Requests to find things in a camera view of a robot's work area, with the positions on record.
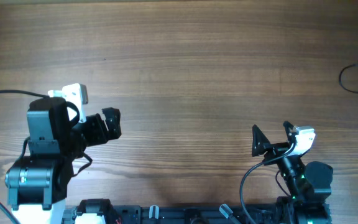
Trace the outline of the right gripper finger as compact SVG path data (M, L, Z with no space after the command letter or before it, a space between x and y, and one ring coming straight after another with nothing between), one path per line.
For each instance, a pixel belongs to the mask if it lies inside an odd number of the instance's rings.
M252 157L263 155L272 148L270 141L256 124L252 127L252 136Z
M296 129L293 124L291 124L289 121L284 121L283 127L285 128L285 132L287 135L288 140L294 140L296 136Z

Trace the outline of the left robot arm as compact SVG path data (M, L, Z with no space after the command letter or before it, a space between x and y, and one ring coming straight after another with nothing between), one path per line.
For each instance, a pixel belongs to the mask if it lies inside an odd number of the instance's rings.
M5 183L8 204L19 223L61 223L65 211L68 183L79 173L73 161L84 157L91 146L106 144L121 136L121 113L104 108L100 114L87 116L81 123L68 110L78 108L61 97L33 101L27 111L29 137L24 150L7 171Z

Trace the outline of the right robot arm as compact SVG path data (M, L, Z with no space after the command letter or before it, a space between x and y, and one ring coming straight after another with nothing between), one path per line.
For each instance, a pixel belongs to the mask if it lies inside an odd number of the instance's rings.
M331 223L326 199L331 195L333 168L301 158L311 149L316 133L311 126L283 124L287 140L271 143L257 125L252 127L252 156L264 156L262 164L276 165L287 188L268 209L254 208L256 223Z

